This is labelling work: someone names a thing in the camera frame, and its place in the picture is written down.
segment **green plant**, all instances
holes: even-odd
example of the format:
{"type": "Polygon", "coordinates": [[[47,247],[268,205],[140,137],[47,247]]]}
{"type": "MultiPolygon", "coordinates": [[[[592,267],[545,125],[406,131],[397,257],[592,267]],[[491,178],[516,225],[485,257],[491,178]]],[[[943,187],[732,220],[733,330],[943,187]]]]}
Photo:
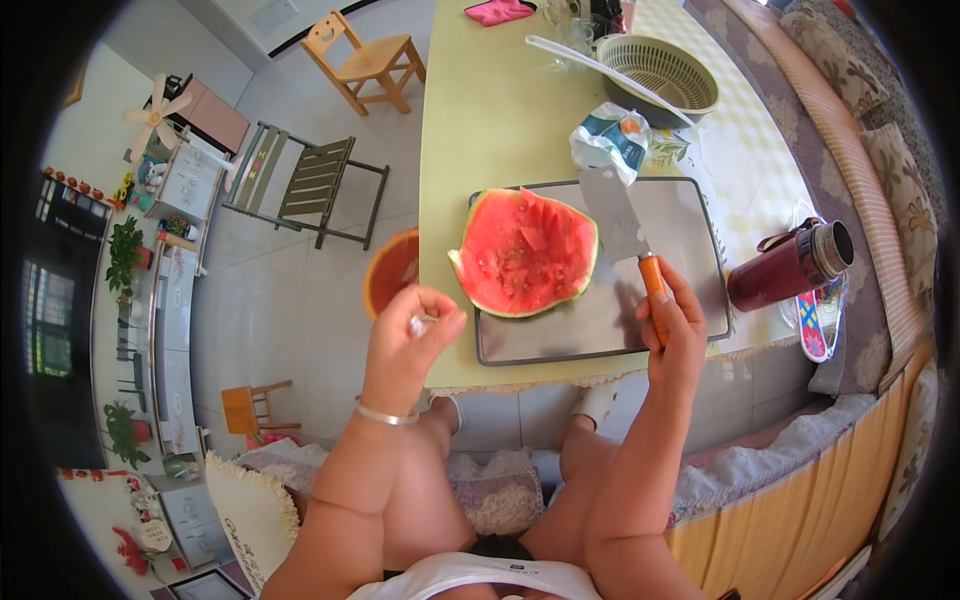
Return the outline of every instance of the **green plant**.
{"type": "Polygon", "coordinates": [[[107,450],[120,457],[125,463],[130,463],[130,468],[136,470],[137,461],[146,463],[150,457],[142,450],[136,449],[136,439],[133,435],[133,411],[126,406],[120,405],[120,400],[114,400],[113,404],[104,406],[104,414],[107,415],[107,433],[113,440],[113,447],[107,450]]]}
{"type": "Polygon", "coordinates": [[[127,217],[126,223],[113,225],[110,236],[110,266],[107,268],[107,281],[110,291],[121,290],[120,297],[133,296],[131,288],[131,269],[134,262],[142,262],[143,257],[136,249],[143,245],[143,231],[137,229],[136,219],[127,217]]]}

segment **person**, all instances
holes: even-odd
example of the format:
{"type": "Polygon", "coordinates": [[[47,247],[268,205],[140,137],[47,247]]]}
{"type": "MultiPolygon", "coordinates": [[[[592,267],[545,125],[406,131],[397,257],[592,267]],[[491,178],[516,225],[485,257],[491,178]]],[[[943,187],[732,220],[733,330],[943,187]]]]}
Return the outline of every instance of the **person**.
{"type": "Polygon", "coordinates": [[[463,426],[459,404],[436,398],[408,424],[427,372],[467,314],[426,287],[397,294],[373,325],[358,409],[318,471],[300,535],[261,598],[702,598],[663,532],[707,323],[686,281],[662,257],[660,267],[675,300],[658,291],[636,309],[650,388],[626,438],[618,445],[596,434],[615,394],[588,389],[559,439],[565,486],[518,540],[478,540],[453,494],[444,462],[463,426]],[[665,348],[651,301],[669,329],[665,348]],[[424,315],[436,321],[418,337],[411,319],[424,315]]]}

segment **green folding chair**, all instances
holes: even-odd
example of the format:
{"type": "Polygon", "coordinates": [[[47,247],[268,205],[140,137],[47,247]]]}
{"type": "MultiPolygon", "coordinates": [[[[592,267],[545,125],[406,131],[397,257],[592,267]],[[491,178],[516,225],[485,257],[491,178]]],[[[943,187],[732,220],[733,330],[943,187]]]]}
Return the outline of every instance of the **green folding chair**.
{"type": "Polygon", "coordinates": [[[253,134],[253,140],[247,147],[240,163],[238,173],[241,176],[246,173],[246,176],[234,183],[227,199],[221,205],[255,219],[272,223],[274,229],[288,228],[294,231],[302,231],[303,228],[313,229],[319,233],[317,243],[314,245],[314,248],[317,249],[323,244],[324,236],[335,235],[354,242],[361,242],[363,249],[367,250],[370,247],[373,224],[376,222],[376,211],[380,208],[380,198],[383,196],[383,188],[387,184],[390,165],[380,169],[363,162],[350,160],[350,151],[353,150],[353,142],[355,141],[356,138],[351,136],[339,142],[317,146],[274,125],[260,121],[257,123],[256,133],[253,134]],[[267,191],[267,183],[273,176],[276,162],[289,140],[301,144],[303,152],[300,153],[300,159],[298,159],[297,166],[294,168],[293,176],[290,178],[290,184],[287,186],[287,191],[283,196],[280,210],[276,216],[260,214],[260,205],[263,203],[263,196],[267,191]],[[250,164],[251,158],[254,156],[253,164],[248,173],[247,165],[250,164]],[[329,229],[326,226],[330,220],[333,204],[337,198],[337,190],[340,187],[347,165],[380,174],[380,187],[376,190],[370,222],[367,224],[367,235],[364,237],[329,229]],[[318,226],[290,218],[295,215],[316,214],[318,212],[323,214],[318,226]]]}

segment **red thermos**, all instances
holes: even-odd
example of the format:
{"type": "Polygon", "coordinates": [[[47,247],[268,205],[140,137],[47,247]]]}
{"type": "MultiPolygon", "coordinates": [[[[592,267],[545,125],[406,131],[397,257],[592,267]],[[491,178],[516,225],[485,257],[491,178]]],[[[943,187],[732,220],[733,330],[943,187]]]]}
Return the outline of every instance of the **red thermos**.
{"type": "Polygon", "coordinates": [[[760,256],[730,273],[730,302],[742,312],[826,285],[853,264],[853,240],[843,223],[816,217],[756,246],[760,256]]]}

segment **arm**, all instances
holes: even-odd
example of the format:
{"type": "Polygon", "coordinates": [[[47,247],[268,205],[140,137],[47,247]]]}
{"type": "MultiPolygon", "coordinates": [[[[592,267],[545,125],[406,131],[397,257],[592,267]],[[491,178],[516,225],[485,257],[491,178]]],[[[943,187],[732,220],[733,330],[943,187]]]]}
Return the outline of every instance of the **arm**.
{"type": "Polygon", "coordinates": [[[605,598],[700,598],[663,539],[680,471],[693,397],[704,363],[707,322],[700,302],[673,267],[660,258],[674,292],[644,299],[636,311],[650,316],[657,302],[670,330],[660,347],[652,320],[643,328],[650,348],[650,390],[597,490],[585,533],[587,563],[605,598]]]}
{"type": "MultiPolygon", "coordinates": [[[[463,330],[467,314],[429,288],[397,294],[373,324],[361,403],[379,413],[410,414],[434,359],[463,330]],[[414,315],[438,321],[422,338],[414,315]]],[[[354,414],[317,473],[306,519],[264,600],[346,598],[383,576],[381,514],[393,488],[402,426],[354,414]]]]}

